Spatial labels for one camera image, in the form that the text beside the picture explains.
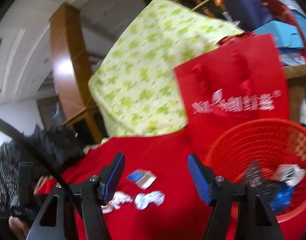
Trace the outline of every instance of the black fur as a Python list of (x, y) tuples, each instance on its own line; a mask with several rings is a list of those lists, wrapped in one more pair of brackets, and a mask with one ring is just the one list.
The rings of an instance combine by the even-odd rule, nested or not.
[[(59, 173), (63, 173), (85, 156), (84, 143), (65, 126), (50, 127), (48, 130), (41, 130), (36, 126), (27, 140), (39, 149)], [(32, 188), (41, 176), (50, 175), (21, 145), (15, 141), (3, 143), (0, 146), (0, 218), (10, 216), (10, 204), (17, 192), (20, 161), (34, 163)]]

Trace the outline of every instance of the red plastic basket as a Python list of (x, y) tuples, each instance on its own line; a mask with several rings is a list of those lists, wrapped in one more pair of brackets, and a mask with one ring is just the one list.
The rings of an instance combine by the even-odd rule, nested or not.
[[(280, 164), (298, 164), (306, 169), (306, 129), (282, 119), (257, 119), (237, 125), (213, 143), (204, 165), (210, 166), (216, 175), (240, 182), (254, 159), (260, 163), (265, 178), (270, 178)], [(294, 190), (291, 205), (277, 220), (289, 220), (305, 208), (306, 176)], [(235, 205), (231, 216), (237, 217)]]

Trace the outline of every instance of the white ceiling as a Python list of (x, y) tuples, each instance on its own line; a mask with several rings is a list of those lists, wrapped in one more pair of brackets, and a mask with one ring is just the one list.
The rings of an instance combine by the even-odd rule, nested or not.
[(143, 0), (16, 0), (0, 22), (0, 104), (55, 95), (38, 90), (52, 69), (48, 19), (63, 3), (81, 9), (89, 52), (106, 55)]

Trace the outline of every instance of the small card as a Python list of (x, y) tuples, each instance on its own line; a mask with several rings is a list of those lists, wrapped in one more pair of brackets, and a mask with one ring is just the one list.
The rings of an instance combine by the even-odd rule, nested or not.
[(156, 180), (156, 176), (150, 171), (135, 170), (127, 176), (127, 179), (134, 182), (141, 189), (147, 189)]

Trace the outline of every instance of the blue box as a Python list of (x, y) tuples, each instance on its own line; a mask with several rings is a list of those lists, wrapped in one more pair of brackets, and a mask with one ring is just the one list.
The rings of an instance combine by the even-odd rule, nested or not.
[(271, 21), (257, 28), (254, 32), (259, 35), (272, 34), (277, 48), (304, 48), (298, 29), (284, 22)]

